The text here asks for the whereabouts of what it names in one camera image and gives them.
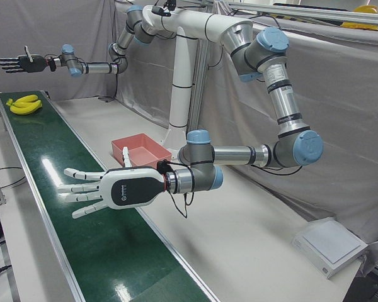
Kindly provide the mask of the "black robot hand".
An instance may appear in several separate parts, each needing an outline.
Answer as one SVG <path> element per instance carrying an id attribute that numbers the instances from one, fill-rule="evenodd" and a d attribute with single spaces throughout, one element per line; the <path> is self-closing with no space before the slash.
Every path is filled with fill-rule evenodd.
<path id="1" fill-rule="evenodd" d="M 24 46 L 24 55 L 16 58 L 0 58 L 0 67 L 6 73 L 35 73 L 48 67 L 47 60 L 41 55 L 31 54 L 27 45 Z"/>

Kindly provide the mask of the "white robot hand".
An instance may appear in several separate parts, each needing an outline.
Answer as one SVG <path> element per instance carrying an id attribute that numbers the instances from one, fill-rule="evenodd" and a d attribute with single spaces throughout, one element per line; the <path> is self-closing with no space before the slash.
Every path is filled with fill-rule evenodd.
<path id="1" fill-rule="evenodd" d="M 103 208 L 121 210 L 136 208 L 152 203 L 154 198 L 166 190 L 162 174 L 149 166 L 132 165 L 127 147 L 122 149 L 125 167 L 106 172 L 84 172 L 72 168 L 64 169 L 64 174 L 85 183 L 60 185 L 58 193 L 66 193 L 64 201 L 76 203 L 95 200 L 96 203 L 80 208 L 72 213 L 74 219 L 86 216 Z"/>

